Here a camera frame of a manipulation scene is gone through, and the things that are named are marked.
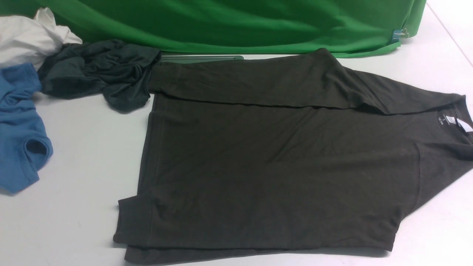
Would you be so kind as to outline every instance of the blue t-shirt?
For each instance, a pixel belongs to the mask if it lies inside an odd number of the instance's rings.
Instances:
[[[32,64],[0,69],[0,187],[19,192],[39,180],[53,154],[31,95],[41,89]]]

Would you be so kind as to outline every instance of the size tag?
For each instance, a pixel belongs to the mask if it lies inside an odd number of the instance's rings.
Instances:
[[[447,119],[447,121],[450,123],[450,124],[456,124],[456,121],[455,121],[455,118],[452,117],[452,116],[445,116],[445,118]]]
[[[463,128],[463,130],[465,130],[465,132],[473,132],[473,128],[469,124],[458,118],[456,120],[458,121],[458,124]]]

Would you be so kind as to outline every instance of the metal clip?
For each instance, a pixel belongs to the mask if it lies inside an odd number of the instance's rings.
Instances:
[[[393,32],[393,37],[391,39],[391,42],[392,43],[397,43],[401,39],[407,39],[407,38],[409,38],[409,33],[407,32],[407,29],[406,28],[399,29],[399,30],[395,30]]]

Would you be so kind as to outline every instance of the black t-shirt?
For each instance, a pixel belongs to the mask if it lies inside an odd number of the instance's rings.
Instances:
[[[392,250],[404,217],[473,168],[465,97],[341,66],[326,49],[163,63],[138,196],[114,241],[134,263]]]

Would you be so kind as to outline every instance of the green backdrop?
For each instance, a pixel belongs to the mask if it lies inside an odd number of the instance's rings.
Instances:
[[[183,53],[388,53],[417,33],[426,0],[0,0],[0,15],[49,7],[84,41],[119,38]]]

